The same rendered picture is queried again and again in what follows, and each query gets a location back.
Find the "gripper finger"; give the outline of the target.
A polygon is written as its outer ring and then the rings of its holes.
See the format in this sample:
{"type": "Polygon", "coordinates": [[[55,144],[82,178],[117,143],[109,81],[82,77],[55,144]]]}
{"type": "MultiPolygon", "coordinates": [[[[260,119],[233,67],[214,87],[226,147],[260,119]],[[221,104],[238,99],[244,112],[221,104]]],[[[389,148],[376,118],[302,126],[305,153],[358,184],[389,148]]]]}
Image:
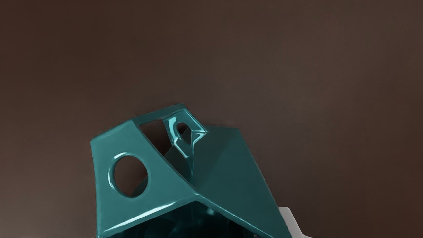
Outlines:
{"type": "Polygon", "coordinates": [[[292,238],[311,238],[302,233],[289,207],[279,207],[279,211],[284,219],[285,224],[287,225],[287,228],[292,238]]]}

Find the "teal faceted mug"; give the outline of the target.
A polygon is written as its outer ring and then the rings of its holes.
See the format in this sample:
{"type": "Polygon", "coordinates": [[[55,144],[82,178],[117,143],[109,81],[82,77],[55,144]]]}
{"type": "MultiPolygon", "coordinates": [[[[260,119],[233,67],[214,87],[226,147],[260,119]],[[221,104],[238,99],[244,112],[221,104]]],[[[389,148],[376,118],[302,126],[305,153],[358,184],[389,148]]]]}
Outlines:
{"type": "Polygon", "coordinates": [[[97,238],[293,238],[241,132],[183,104],[91,140],[97,238]]]}

